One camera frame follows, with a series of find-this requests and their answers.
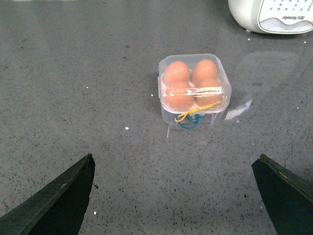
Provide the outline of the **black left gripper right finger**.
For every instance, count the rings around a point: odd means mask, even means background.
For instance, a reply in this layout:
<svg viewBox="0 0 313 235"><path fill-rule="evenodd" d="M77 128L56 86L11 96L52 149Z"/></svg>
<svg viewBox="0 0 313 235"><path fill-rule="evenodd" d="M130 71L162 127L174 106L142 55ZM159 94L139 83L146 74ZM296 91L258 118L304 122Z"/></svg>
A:
<svg viewBox="0 0 313 235"><path fill-rule="evenodd" d="M265 154L262 154L251 167L277 234L311 235L313 185Z"/></svg>

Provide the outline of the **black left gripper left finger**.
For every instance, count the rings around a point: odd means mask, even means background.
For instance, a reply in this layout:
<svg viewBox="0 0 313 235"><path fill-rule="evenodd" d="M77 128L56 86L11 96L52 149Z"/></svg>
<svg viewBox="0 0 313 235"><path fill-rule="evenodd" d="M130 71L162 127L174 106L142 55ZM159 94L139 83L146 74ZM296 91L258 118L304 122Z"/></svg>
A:
<svg viewBox="0 0 313 235"><path fill-rule="evenodd" d="M87 154L0 218L2 235L77 235L93 185L95 161Z"/></svg>

